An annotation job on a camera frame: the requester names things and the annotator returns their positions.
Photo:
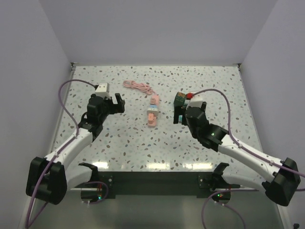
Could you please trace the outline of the pink brown plug adapter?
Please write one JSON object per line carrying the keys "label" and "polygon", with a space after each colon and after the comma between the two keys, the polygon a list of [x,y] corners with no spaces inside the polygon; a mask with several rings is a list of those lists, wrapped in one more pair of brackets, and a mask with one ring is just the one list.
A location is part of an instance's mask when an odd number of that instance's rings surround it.
{"label": "pink brown plug adapter", "polygon": [[158,95],[152,95],[150,99],[150,104],[151,105],[159,105],[159,96]]}

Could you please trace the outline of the pink power strip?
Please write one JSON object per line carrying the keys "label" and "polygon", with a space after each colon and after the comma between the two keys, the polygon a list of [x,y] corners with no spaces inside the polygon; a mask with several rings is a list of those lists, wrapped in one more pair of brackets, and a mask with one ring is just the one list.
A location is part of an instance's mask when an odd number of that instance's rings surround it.
{"label": "pink power strip", "polygon": [[149,127],[154,127],[157,125],[157,117],[159,114],[159,96],[152,95],[150,99],[150,105],[147,109],[147,125]]}

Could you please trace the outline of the white square plug adapter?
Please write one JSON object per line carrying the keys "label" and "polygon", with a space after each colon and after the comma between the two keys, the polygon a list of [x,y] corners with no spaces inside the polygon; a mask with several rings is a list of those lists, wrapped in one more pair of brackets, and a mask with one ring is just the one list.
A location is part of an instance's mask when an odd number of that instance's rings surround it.
{"label": "white square plug adapter", "polygon": [[158,108],[148,108],[147,114],[153,114],[154,116],[158,116],[159,110],[158,110]]}

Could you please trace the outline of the orange plug adapter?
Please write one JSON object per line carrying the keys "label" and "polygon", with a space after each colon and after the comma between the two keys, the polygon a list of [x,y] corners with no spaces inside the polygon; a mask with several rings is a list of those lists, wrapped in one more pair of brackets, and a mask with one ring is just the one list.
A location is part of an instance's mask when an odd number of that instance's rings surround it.
{"label": "orange plug adapter", "polygon": [[153,113],[148,114],[148,126],[156,126],[157,117]]}

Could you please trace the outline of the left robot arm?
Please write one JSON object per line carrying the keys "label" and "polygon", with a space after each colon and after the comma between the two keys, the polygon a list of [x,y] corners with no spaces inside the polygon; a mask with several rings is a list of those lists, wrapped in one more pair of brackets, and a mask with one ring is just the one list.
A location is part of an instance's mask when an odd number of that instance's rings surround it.
{"label": "left robot arm", "polygon": [[36,157],[30,163],[26,195],[54,205],[59,204],[66,192],[80,184],[94,187],[99,175],[96,166],[80,163],[81,171],[69,174],[67,168],[76,156],[89,146],[102,132],[107,116],[124,113],[125,101],[119,93],[117,100],[92,94],[87,111],[82,115],[75,132],[60,146],[45,157]]}

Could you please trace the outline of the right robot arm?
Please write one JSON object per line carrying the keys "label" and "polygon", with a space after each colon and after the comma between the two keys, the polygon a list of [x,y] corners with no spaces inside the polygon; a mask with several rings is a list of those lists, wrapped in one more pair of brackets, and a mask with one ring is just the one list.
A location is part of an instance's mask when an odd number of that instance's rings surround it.
{"label": "right robot arm", "polygon": [[206,102],[200,102],[200,106],[195,107],[175,106],[173,122],[187,126],[192,137],[203,147],[234,158],[261,177],[255,181],[245,175],[228,175],[220,170],[213,174],[213,184],[217,187],[224,187],[227,183],[251,187],[264,192],[274,203],[287,207],[301,182],[297,163],[290,158],[281,160],[243,144],[230,136],[228,130],[209,123],[205,109]]}

